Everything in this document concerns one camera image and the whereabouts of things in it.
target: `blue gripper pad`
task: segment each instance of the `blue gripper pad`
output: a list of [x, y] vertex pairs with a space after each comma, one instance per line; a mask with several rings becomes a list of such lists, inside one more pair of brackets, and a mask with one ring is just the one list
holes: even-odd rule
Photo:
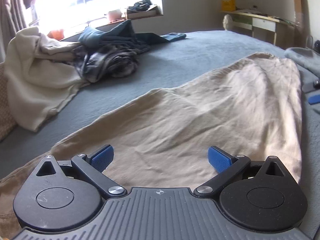
[[218, 173], [223, 172], [225, 169], [229, 168], [232, 165], [233, 156], [225, 153], [221, 150], [218, 151], [213, 147], [210, 147], [208, 150], [208, 160], [209, 163], [214, 167]]
[[320, 103], [320, 95], [316, 95], [316, 96], [310, 97], [308, 99], [308, 103], [310, 105], [314, 105], [314, 104]]
[[90, 154], [89, 164], [94, 167], [96, 170], [103, 172], [110, 163], [113, 161], [113, 147], [111, 145], [105, 145], [96, 153]]

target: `gray bedsheet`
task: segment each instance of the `gray bedsheet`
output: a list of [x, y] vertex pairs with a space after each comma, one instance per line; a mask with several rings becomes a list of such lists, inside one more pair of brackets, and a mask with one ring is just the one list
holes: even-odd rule
[[[48, 151], [56, 142], [90, 124], [101, 114], [150, 89], [179, 86], [207, 71], [229, 65], [259, 51], [284, 57], [284, 50], [280, 48], [228, 31], [188, 33], [185, 40], [154, 46], [150, 52], [140, 56], [140, 66], [134, 75], [102, 80], [83, 88], [38, 133], [20, 127], [14, 129], [0, 143], [0, 178]], [[302, 67], [299, 69], [303, 82], [316, 78], [308, 70]], [[310, 106], [304, 94], [301, 100], [303, 161], [300, 185], [307, 196], [309, 207], [300, 228], [312, 238], [320, 224], [320, 104]]]

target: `blue object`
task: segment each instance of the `blue object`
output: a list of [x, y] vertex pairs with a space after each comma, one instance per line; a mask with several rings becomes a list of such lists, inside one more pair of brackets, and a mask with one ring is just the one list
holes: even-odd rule
[[316, 96], [310, 97], [308, 99], [308, 103], [310, 105], [314, 105], [314, 104], [320, 103], [320, 95], [316, 95]]
[[210, 147], [208, 150], [208, 160], [212, 167], [214, 167], [219, 173], [223, 172], [232, 165], [230, 158], [213, 147]]
[[168, 43], [184, 39], [184, 33], [169, 33], [159, 36], [155, 33], [135, 33], [131, 20], [126, 20], [108, 32], [102, 32], [92, 27], [87, 27], [81, 33], [79, 40], [87, 48], [95, 49], [106, 44], [126, 44], [132, 49], [149, 50], [149, 45]]
[[107, 145], [107, 147], [100, 149], [91, 159], [91, 166], [96, 170], [103, 172], [109, 164], [112, 163], [113, 157], [113, 147], [111, 145]]

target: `beige blanket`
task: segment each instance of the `beige blanket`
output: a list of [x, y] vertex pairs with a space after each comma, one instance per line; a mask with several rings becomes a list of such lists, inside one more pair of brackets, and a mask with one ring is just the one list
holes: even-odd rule
[[79, 45], [50, 39], [37, 26], [18, 31], [10, 41], [4, 74], [10, 111], [18, 125], [37, 131], [77, 94], [85, 82], [73, 66], [60, 60], [71, 60], [70, 50]]
[[[300, 135], [296, 65], [258, 53], [180, 87], [151, 90], [69, 135], [46, 154], [70, 159], [109, 143], [115, 158], [104, 174], [128, 190], [194, 189], [216, 175], [207, 160], [211, 145], [252, 160], [277, 155], [298, 181]], [[40, 158], [0, 182], [0, 235], [10, 238], [19, 230], [12, 201]]]

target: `brown curtain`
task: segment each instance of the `brown curtain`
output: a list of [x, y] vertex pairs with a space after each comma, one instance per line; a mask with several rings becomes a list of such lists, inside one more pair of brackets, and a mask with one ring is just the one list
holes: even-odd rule
[[4, 61], [9, 41], [26, 28], [23, 0], [0, 0], [0, 62]]

